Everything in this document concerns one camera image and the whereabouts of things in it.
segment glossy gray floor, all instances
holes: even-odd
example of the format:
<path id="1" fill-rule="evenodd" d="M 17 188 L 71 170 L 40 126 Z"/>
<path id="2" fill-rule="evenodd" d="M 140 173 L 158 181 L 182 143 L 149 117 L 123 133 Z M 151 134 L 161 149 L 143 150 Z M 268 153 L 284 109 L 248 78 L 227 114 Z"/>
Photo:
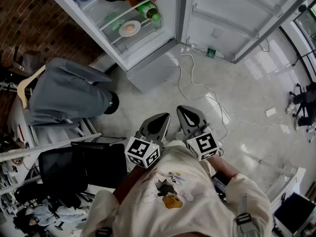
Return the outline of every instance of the glossy gray floor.
<path id="1" fill-rule="evenodd" d="M 316 139 L 309 143 L 311 134 L 306 133 L 305 128 L 294 131 L 294 118 L 285 114 L 285 108 L 290 98 L 288 92 L 293 91 L 298 82 L 303 86 L 309 84 L 309 79 L 300 62 L 295 67 L 290 65 L 296 55 L 279 30 L 270 35 L 268 41 L 269 52 L 263 52 L 257 47 L 236 65 L 219 58 L 211 59 L 203 52 L 178 45 L 178 49 L 172 52 L 175 67 L 170 69 L 174 70 L 174 75 L 145 94 L 125 78 L 121 69 L 116 69 L 112 74 L 114 81 L 111 87 L 120 98 L 120 107 L 113 115 L 101 115 L 93 123 L 104 135 L 129 137 L 135 134 L 146 118 L 168 112 L 171 114 L 171 124 L 167 139 L 171 140 L 180 127 L 176 116 L 177 106 L 189 105 L 206 114 L 221 139 L 226 130 L 222 125 L 219 106 L 211 99 L 203 97 L 214 97 L 214 92 L 191 84 L 192 59 L 190 56 L 180 55 L 190 53 L 195 60 L 194 83 L 205 84 L 214 89 L 219 102 L 228 112 L 259 126 L 279 123 L 282 120 L 280 117 L 284 116 L 280 125 L 264 128 L 239 121 L 234 115 L 230 115 L 230 118 L 224 116 L 229 131 L 222 141 L 224 159 L 256 181 L 263 190 L 277 178 L 276 173 L 243 156 L 242 151 L 281 167 L 291 164 L 306 168 L 301 185 L 304 193 L 315 178 Z M 262 47 L 268 50 L 268 43 L 262 42 Z M 188 101 L 180 93 L 180 68 L 177 63 L 183 68 L 183 93 L 189 99 L 203 98 Z M 276 108 L 277 115 L 267 118 L 265 111 L 272 107 Z"/>

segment gray jacket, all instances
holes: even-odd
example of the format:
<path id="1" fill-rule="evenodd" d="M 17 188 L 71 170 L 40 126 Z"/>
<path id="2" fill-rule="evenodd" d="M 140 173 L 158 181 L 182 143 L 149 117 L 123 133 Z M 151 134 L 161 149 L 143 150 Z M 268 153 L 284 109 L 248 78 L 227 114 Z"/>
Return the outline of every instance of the gray jacket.
<path id="1" fill-rule="evenodd" d="M 24 110 L 27 124 L 60 123 L 101 115 L 112 99 L 109 91 L 88 81 L 111 81 L 104 73 L 62 58 L 46 64 Z"/>

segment egg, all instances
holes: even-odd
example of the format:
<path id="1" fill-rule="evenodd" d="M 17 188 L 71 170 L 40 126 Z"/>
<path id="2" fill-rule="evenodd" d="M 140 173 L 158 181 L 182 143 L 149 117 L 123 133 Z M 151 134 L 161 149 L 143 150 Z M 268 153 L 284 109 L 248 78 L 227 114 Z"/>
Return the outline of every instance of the egg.
<path id="1" fill-rule="evenodd" d="M 127 25 L 125 26 L 125 30 L 129 33 L 133 32 L 135 29 L 135 26 L 134 25 Z"/>

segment white cable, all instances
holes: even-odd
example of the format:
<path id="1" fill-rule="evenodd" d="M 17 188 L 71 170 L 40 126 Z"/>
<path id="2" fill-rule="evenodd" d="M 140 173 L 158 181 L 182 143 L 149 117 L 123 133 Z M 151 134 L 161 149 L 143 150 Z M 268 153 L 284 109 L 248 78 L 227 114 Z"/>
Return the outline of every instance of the white cable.
<path id="1" fill-rule="evenodd" d="M 179 64 L 179 67 L 180 67 L 181 72 L 180 72 L 180 80 L 179 80 L 179 90 L 180 90 L 181 94 L 183 95 L 183 97 L 184 97 L 185 99 L 189 100 L 189 101 L 190 101 L 190 100 L 198 100 L 198 99 L 202 99 L 202 98 L 204 98 L 204 97 L 208 97 L 208 98 L 214 100 L 216 103 L 218 103 L 218 105 L 219 105 L 219 107 L 220 107 L 220 109 L 221 109 L 221 114 L 222 114 L 222 124 L 223 124 L 223 126 L 225 127 L 225 129 L 226 129 L 226 134 L 225 134 L 225 136 L 224 136 L 222 139 L 220 139 L 220 142 L 222 142 L 222 140 L 225 139 L 226 136 L 229 134 L 229 133 L 228 133 L 228 130 L 227 130 L 227 127 L 225 126 L 225 123 L 224 123 L 223 110 L 224 110 L 227 114 L 234 115 L 239 121 L 243 121 L 243 122 L 246 122 L 246 123 L 248 123 L 248 124 L 254 124 L 254 125 L 256 125 L 258 128 L 264 128 L 264 127 L 268 127 L 268 126 L 272 126 L 272 125 L 280 125 L 280 123 L 284 120 L 284 116 L 279 116 L 278 114 L 276 114 L 279 118 L 282 118 L 278 124 L 272 123 L 272 124 L 267 124 L 267 125 L 259 126 L 259 125 L 256 124 L 256 123 L 250 123 L 250 122 L 248 122 L 248 121 L 246 121 L 246 120 L 240 119 L 235 113 L 229 113 L 228 111 L 226 111 L 225 107 L 222 106 L 222 105 L 218 102 L 218 100 L 217 100 L 217 94 L 216 94 L 216 91 L 215 91 L 214 89 L 209 88 L 209 87 L 207 87 L 207 86 L 204 85 L 204 84 L 195 84 L 195 83 L 193 83 L 193 71 L 194 71 L 194 68 L 195 68 L 194 58 L 193 58 L 193 56 L 192 56 L 191 54 L 188 54 L 188 53 L 181 54 L 181 55 L 189 55 L 189 56 L 192 58 L 193 67 L 192 67 L 192 70 L 191 70 L 191 83 L 192 83 L 193 85 L 196 85 L 196 86 L 203 86 L 203 87 L 205 87 L 205 88 L 207 88 L 207 89 L 212 90 L 212 91 L 214 92 L 214 94 L 215 94 L 215 99 L 212 98 L 212 97 L 209 97 L 209 96 L 203 96 L 203 97 L 194 98 L 194 99 L 189 99 L 189 98 L 187 98 L 187 97 L 184 95 L 184 93 L 182 92 L 182 90 L 181 90 L 182 67 L 180 66 L 180 64 Z"/>

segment refrigerator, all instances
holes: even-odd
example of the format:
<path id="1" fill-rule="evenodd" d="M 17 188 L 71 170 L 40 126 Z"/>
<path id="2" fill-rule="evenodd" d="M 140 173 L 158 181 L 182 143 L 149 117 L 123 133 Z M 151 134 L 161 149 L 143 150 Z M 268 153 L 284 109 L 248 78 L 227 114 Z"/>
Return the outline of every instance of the refrigerator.
<path id="1" fill-rule="evenodd" d="M 175 72 L 185 44 L 237 63 L 304 0 L 55 0 L 126 72 L 142 92 Z M 137 6 L 151 1 L 161 21 L 145 18 Z M 122 37 L 120 25 L 141 23 L 137 34 Z"/>

